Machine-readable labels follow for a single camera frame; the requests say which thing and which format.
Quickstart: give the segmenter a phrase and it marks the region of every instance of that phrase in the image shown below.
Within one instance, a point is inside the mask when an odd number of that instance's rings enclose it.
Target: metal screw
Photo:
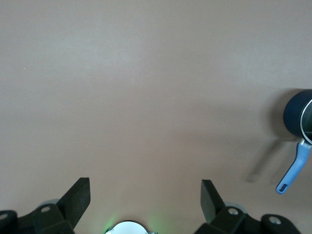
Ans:
[[[1,214],[0,215],[0,220],[6,219],[8,217],[8,214]]]
[[[234,209],[234,208],[230,208],[228,211],[229,211],[229,213],[232,214],[232,215],[238,215],[238,214],[239,214],[238,211],[237,211],[237,209]]]
[[[275,216],[271,216],[271,217],[269,218],[269,221],[270,221],[272,224],[277,224],[277,225],[279,225],[279,224],[282,223],[281,220],[279,220],[279,218],[277,218],[277,217],[275,217]]]
[[[50,207],[49,206],[46,206],[46,207],[43,207],[42,209],[41,209],[41,212],[43,213],[43,212],[47,212],[47,211],[49,211],[50,210]]]

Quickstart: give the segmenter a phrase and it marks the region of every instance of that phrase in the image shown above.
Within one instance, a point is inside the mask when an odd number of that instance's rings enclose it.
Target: pot handle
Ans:
[[[284,194],[288,190],[294,179],[297,177],[303,166],[306,164],[311,147],[312,145],[309,144],[305,139],[302,139],[297,144],[296,158],[276,187],[276,192],[278,194]]]

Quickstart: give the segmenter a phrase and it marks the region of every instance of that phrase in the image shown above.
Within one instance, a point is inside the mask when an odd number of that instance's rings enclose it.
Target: dark blue pot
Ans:
[[[288,131],[312,144],[312,89],[293,96],[285,107],[283,118]]]

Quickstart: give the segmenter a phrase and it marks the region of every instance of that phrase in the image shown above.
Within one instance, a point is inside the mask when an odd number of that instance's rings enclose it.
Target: green light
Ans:
[[[106,233],[109,228],[113,228],[113,226],[116,224],[116,221],[116,215],[112,215],[112,217],[105,224],[103,233]]]
[[[175,228],[173,225],[170,225],[168,218],[165,218],[163,214],[150,214],[147,221],[148,230],[151,232],[158,233],[173,233]]]

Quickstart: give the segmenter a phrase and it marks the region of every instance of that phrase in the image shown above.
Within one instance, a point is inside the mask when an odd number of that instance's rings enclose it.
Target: black plastic bracket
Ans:
[[[90,199],[90,180],[80,178],[57,204],[42,205],[20,218],[15,211],[0,211],[0,234],[74,234]]]
[[[211,180],[202,180],[200,203],[207,223],[195,234],[300,234],[280,215],[266,214],[257,221],[236,207],[226,206]]]

